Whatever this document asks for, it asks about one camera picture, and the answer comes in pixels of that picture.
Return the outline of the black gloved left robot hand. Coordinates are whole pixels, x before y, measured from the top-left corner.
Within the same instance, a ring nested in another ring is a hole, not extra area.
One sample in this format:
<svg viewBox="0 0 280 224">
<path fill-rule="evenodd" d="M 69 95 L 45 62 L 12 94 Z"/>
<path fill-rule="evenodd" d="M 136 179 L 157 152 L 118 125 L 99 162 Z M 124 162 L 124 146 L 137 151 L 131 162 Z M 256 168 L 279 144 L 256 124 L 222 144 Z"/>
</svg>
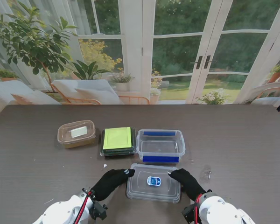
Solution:
<svg viewBox="0 0 280 224">
<path fill-rule="evenodd" d="M 91 188 L 96 201 L 105 200 L 118 186 L 133 177 L 134 169 L 111 169 Z"/>
</svg>

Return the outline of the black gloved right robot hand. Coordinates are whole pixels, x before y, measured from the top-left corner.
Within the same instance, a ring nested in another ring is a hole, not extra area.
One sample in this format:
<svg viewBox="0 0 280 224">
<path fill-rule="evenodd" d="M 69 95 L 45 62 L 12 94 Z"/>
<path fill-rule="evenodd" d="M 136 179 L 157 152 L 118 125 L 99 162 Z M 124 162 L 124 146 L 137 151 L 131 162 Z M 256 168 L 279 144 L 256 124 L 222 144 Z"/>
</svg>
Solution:
<svg viewBox="0 0 280 224">
<path fill-rule="evenodd" d="M 183 168 L 174 170 L 172 172 L 168 171 L 168 175 L 182 185 L 187 196 L 192 201 L 195 201 L 199 195 L 206 193 L 196 178 Z"/>
</svg>

